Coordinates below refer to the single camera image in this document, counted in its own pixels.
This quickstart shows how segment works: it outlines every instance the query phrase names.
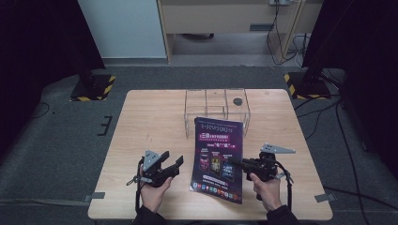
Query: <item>wall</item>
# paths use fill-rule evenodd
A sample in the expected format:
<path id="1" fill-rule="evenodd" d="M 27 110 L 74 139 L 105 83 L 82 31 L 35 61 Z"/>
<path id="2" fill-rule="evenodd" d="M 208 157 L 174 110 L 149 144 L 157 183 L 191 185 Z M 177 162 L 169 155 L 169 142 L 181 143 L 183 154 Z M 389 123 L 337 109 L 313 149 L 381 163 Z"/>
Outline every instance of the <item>wall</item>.
<path id="1" fill-rule="evenodd" d="M 78 0 L 102 58 L 166 58 L 156 0 Z"/>

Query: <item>dark curtain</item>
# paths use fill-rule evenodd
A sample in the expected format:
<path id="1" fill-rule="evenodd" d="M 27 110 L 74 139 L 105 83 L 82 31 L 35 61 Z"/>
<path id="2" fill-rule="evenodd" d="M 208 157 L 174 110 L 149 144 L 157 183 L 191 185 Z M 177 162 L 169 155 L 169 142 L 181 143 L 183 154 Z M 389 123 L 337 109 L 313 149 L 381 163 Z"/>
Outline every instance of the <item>dark curtain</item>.
<path id="1" fill-rule="evenodd" d="M 398 178 L 397 8 L 395 0 L 325 0 L 303 66 L 346 72 L 341 93 L 364 146 Z"/>
<path id="2" fill-rule="evenodd" d="M 74 54 L 84 68 L 104 68 L 77 0 L 50 1 L 0 0 L 0 157 L 38 105 L 43 87 L 78 74 Z M 66 39 L 77 51 L 66 48 Z"/>

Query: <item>desk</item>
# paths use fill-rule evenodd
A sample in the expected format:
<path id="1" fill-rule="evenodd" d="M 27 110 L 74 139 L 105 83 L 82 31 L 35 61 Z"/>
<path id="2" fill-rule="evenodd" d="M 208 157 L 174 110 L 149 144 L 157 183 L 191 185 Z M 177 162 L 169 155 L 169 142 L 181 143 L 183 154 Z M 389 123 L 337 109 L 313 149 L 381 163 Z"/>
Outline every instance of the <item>desk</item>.
<path id="1" fill-rule="evenodd" d="M 328 220 L 328 202 L 318 203 L 314 196 L 324 190 L 304 140 L 290 98 L 284 90 L 246 90 L 251 121 L 243 141 L 243 156 L 257 158 L 265 143 L 295 149 L 294 155 L 277 159 L 292 174 L 293 213 L 298 219 Z M 182 155 L 180 175 L 166 192 L 159 213 L 166 219 L 264 220 L 265 209 L 255 199 L 253 183 L 243 180 L 243 204 L 235 204 L 202 193 L 190 192 L 194 135 L 185 134 L 185 90 L 129 91 L 114 137 L 97 183 L 96 192 L 104 199 L 93 199 L 88 215 L 93 219 L 133 219 L 136 185 L 126 183 L 137 172 L 146 149 L 157 153 L 170 151 L 163 168 Z M 287 203 L 286 181 L 281 182 L 281 198 Z"/>
<path id="2" fill-rule="evenodd" d="M 175 34 L 256 32 L 252 25 L 269 31 L 276 7 L 268 0 L 157 0 L 167 53 L 171 61 Z M 277 26 L 270 31 L 270 48 L 285 61 L 296 33 L 312 33 L 323 0 L 292 1 L 279 6 Z"/>

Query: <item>sleeve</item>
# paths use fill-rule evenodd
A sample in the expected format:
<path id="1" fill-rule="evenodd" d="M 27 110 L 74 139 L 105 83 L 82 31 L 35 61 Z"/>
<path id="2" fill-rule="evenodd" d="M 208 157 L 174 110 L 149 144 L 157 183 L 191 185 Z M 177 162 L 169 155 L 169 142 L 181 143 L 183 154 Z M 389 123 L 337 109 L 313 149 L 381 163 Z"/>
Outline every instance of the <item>sleeve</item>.
<path id="1" fill-rule="evenodd" d="M 141 206 L 141 208 L 137 212 L 137 217 L 132 222 L 131 225 L 165 225 L 166 219 L 162 217 L 160 214 L 155 214 L 145 206 Z"/>
<path id="2" fill-rule="evenodd" d="M 296 216 L 283 205 L 267 213 L 269 225 L 297 225 L 300 224 Z"/>

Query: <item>power strip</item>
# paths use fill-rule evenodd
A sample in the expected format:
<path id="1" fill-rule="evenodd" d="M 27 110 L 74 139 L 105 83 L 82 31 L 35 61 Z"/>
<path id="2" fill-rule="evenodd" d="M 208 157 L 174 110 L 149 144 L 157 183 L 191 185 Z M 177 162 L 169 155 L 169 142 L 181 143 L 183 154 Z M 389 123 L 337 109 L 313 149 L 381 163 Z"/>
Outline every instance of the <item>power strip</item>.
<path id="1" fill-rule="evenodd" d="M 269 0 L 271 6 L 276 6 L 277 3 L 279 6 L 288 6 L 292 4 L 292 0 Z"/>

